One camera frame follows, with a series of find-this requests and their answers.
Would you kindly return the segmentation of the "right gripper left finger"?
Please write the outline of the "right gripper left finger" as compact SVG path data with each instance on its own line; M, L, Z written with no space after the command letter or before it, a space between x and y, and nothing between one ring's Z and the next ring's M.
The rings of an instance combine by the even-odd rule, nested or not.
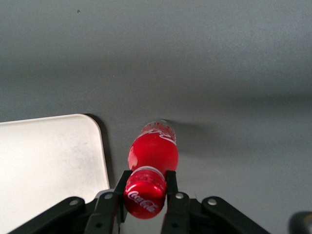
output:
M118 234L124 221L122 192L132 171L122 173L116 187L86 203L68 197L12 230L12 234Z

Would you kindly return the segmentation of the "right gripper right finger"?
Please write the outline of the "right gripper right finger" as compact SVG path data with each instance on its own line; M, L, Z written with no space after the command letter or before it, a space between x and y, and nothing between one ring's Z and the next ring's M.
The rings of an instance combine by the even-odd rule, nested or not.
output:
M176 172L166 172L167 212L162 234L267 234L263 227L217 196L199 202L178 190Z

